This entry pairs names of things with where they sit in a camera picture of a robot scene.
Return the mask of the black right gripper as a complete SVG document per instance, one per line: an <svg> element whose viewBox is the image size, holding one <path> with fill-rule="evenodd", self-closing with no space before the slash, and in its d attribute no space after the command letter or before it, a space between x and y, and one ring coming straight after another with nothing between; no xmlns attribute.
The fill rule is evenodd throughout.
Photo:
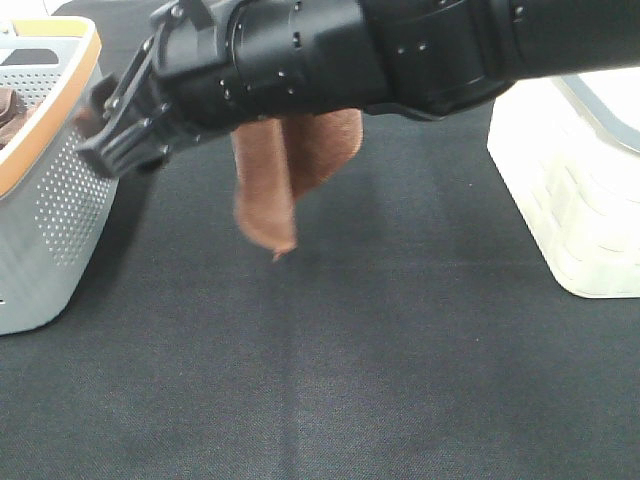
<svg viewBox="0 0 640 480"><path fill-rule="evenodd" d="M154 11L153 33L125 72L92 86L73 115L81 135L94 135L77 145L78 157L97 176L118 179L259 119L239 54L255 5L170 1Z"/></svg>

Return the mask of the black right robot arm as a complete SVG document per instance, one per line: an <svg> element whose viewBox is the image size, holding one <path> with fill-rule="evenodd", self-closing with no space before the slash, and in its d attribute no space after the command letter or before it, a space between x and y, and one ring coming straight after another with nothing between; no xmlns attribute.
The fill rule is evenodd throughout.
<svg viewBox="0 0 640 480"><path fill-rule="evenodd" d="M635 1L171 1L77 120L116 179L251 121L356 108L435 120L522 79L635 66Z"/></svg>

